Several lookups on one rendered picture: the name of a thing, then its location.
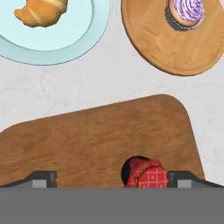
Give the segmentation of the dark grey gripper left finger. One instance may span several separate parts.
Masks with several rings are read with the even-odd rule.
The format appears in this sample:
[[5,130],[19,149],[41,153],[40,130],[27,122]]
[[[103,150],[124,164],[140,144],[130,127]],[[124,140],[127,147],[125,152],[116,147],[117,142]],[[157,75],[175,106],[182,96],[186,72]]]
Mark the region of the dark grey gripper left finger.
[[54,188],[57,186],[56,171],[34,171],[29,176],[10,182],[5,185],[0,185],[0,188],[10,187],[29,187],[29,188]]

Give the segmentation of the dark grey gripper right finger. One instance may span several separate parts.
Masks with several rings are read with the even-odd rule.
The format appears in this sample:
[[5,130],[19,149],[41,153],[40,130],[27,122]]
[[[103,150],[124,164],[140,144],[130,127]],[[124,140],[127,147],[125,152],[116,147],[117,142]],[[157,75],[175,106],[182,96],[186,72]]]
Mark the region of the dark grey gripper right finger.
[[170,188],[223,188],[223,185],[200,179],[190,171],[168,171],[168,186]]

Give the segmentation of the red checkered jam jar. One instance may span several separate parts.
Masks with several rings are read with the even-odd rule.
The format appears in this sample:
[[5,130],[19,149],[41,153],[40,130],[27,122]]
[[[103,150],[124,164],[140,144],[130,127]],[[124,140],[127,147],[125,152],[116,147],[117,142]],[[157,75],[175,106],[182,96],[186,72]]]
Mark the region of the red checkered jam jar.
[[126,188],[166,188],[167,170],[157,159],[130,157],[122,166],[121,179]]

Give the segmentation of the brown wooden cutting board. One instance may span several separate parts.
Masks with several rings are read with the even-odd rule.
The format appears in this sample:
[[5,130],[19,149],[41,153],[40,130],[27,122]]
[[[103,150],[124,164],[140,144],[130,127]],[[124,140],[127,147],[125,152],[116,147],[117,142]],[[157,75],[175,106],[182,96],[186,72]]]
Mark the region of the brown wooden cutting board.
[[119,187],[135,156],[167,170],[204,172],[183,104],[158,94],[15,124],[0,132],[0,184],[54,170],[60,187]]

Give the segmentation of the golden croissant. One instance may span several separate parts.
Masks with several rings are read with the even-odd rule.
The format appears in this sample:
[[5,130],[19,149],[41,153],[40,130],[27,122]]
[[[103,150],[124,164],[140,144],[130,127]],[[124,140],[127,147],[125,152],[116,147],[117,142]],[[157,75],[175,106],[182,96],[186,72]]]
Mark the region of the golden croissant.
[[31,28],[48,27],[58,23],[67,5],[68,0],[26,0],[23,8],[14,10],[14,16]]

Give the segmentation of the round wooden plate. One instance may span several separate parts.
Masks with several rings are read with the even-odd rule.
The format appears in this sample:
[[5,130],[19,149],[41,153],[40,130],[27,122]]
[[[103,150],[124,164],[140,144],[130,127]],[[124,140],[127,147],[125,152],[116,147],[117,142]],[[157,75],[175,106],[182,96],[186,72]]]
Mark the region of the round wooden plate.
[[201,74],[224,54],[224,9],[203,0],[205,18],[180,31],[167,13],[167,0],[122,0],[122,22],[131,44],[154,67],[179,76]]

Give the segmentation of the light blue plate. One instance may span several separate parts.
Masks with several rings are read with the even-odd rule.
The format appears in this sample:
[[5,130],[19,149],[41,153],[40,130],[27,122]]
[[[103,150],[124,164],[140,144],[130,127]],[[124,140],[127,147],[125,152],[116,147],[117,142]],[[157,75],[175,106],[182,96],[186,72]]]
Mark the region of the light blue plate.
[[0,56],[30,65],[79,58],[100,40],[109,20],[108,0],[68,0],[56,24],[31,28],[14,16],[24,5],[25,0],[0,0]]

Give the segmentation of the purple frosted cupcake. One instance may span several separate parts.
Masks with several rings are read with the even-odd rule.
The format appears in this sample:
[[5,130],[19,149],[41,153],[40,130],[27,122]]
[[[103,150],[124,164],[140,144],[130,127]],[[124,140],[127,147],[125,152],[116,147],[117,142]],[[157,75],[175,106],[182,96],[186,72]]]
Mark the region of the purple frosted cupcake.
[[198,28],[205,17],[203,0],[166,0],[165,18],[176,31]]

